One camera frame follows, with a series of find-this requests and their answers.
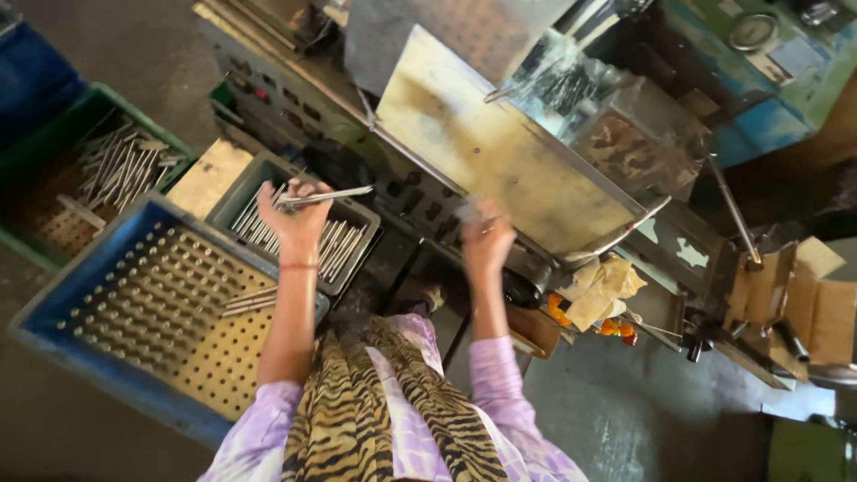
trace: purple tie-dye top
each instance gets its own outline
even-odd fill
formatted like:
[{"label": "purple tie-dye top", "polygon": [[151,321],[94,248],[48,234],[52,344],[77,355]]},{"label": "purple tie-dye top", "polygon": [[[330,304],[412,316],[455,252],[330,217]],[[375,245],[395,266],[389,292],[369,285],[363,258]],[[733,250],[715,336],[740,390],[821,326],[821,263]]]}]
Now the purple tie-dye top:
[{"label": "purple tie-dye top", "polygon": [[[421,349],[426,364],[443,374],[431,322],[417,315],[392,316],[389,320]],[[367,351],[390,410],[393,477],[451,481],[428,426],[405,399],[393,368],[374,348]],[[536,428],[536,412],[524,398],[508,336],[470,345],[470,374],[473,406],[494,441],[509,480],[587,480],[578,466]],[[293,382],[259,387],[256,402],[232,427],[199,481],[279,481],[285,439],[302,394],[303,387]]]}]

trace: industrial machine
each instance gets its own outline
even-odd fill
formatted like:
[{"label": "industrial machine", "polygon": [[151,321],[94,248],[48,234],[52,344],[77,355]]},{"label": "industrial machine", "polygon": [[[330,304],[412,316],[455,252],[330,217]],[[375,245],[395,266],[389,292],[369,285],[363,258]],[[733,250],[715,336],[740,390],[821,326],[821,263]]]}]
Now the industrial machine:
[{"label": "industrial machine", "polygon": [[[615,250],[724,316],[739,258],[761,257],[720,168],[818,130],[854,68],[844,3],[285,4],[194,7],[234,122],[275,152],[300,147],[338,188],[374,183],[385,223],[454,262],[456,209],[496,200],[521,234],[506,266],[521,305]],[[683,203],[700,172],[738,244]],[[698,358],[711,335],[690,335]]]}]

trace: plastic tray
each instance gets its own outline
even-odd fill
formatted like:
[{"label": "plastic tray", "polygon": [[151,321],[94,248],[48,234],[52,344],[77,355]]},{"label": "plastic tray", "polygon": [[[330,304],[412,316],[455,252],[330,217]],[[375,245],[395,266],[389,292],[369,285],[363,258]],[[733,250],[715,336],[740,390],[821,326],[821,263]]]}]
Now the plastic tray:
[{"label": "plastic tray", "polygon": [[[292,164],[286,162],[280,157],[272,153],[261,153],[253,159],[244,171],[238,176],[235,183],[230,186],[226,194],[214,206],[206,221],[213,226],[223,229],[240,244],[247,245],[255,253],[264,256],[266,259],[276,262],[276,258],[271,253],[264,251],[262,248],[246,244],[242,239],[231,232],[231,227],[234,221],[243,211],[247,202],[250,200],[259,186],[267,180],[277,183],[285,183],[291,178],[301,178],[307,181],[317,182],[317,179],[312,178],[308,174],[301,172]],[[318,289],[329,296],[336,296],[342,292],[343,287],[348,280],[354,275],[361,258],[366,255],[367,249],[372,241],[373,236],[378,231],[381,225],[381,217],[373,213],[363,205],[352,201],[348,198],[337,199],[333,203],[328,219],[336,221],[348,221],[357,226],[366,226],[366,232],[357,243],[351,257],[345,263],[338,278],[333,283],[327,283],[323,280],[318,281]]]},{"label": "plastic tray", "polygon": [[[166,193],[196,162],[196,154],[121,95],[98,83],[94,83],[85,94],[50,122],[0,153],[0,189],[10,190],[13,186],[29,182],[31,178],[45,178],[50,176],[57,166],[73,163],[74,156],[68,155],[70,149],[112,109],[124,112],[155,137],[187,156],[185,161],[154,187],[154,191]],[[42,268],[58,271],[73,257],[34,232],[28,232],[26,228],[10,226],[3,221],[0,223],[0,241]]]},{"label": "plastic tray", "polygon": [[[216,449],[231,427],[230,420],[161,378],[77,340],[69,329],[57,329],[57,323],[68,319],[69,311],[103,282],[105,274],[114,269],[123,254],[132,250],[156,222],[187,226],[212,246],[277,278],[274,264],[235,245],[223,233],[185,213],[161,195],[150,193],[110,223],[101,236],[16,314],[9,325],[9,333],[35,352],[86,378],[140,412]],[[328,308],[329,300],[318,293],[317,322]]]}]

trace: dusty floor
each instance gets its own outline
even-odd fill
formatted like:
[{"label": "dusty floor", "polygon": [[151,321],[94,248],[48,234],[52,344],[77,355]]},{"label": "dusty floor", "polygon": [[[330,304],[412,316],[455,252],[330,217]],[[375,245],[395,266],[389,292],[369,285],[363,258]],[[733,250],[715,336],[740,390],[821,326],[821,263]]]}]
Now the dusty floor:
[{"label": "dusty floor", "polygon": [[[104,82],[191,147],[217,137],[219,73],[192,0],[27,0],[30,22],[89,81]],[[46,282],[0,247],[0,322]],[[465,386],[466,350],[450,377]],[[0,479],[189,480],[212,454],[0,334]],[[534,361],[537,423],[593,481],[760,480],[767,413],[827,413],[832,393],[775,392],[719,353],[698,365],[653,340],[588,336]]]}]

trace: cardboard box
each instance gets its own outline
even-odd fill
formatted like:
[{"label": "cardboard box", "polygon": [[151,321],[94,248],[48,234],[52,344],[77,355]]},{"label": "cardboard box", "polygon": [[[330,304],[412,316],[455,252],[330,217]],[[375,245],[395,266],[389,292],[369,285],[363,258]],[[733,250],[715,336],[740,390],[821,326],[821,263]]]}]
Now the cardboard box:
[{"label": "cardboard box", "polygon": [[516,350],[536,358],[550,358],[562,331],[551,315],[506,304],[506,317]]},{"label": "cardboard box", "polygon": [[[809,351],[811,364],[850,365],[857,283],[824,279],[845,261],[818,239],[808,238],[765,255],[763,262],[762,271],[748,273],[744,269],[746,259],[739,261],[724,328],[728,329],[736,320],[749,321],[750,327],[742,340],[801,381],[808,379],[806,364],[788,353],[779,336],[762,335],[766,323],[785,316]],[[747,359],[736,359],[734,352],[721,351],[736,363],[747,364]],[[758,376],[758,368],[751,372]],[[781,388],[779,383],[771,383],[769,377],[759,378]]]}]

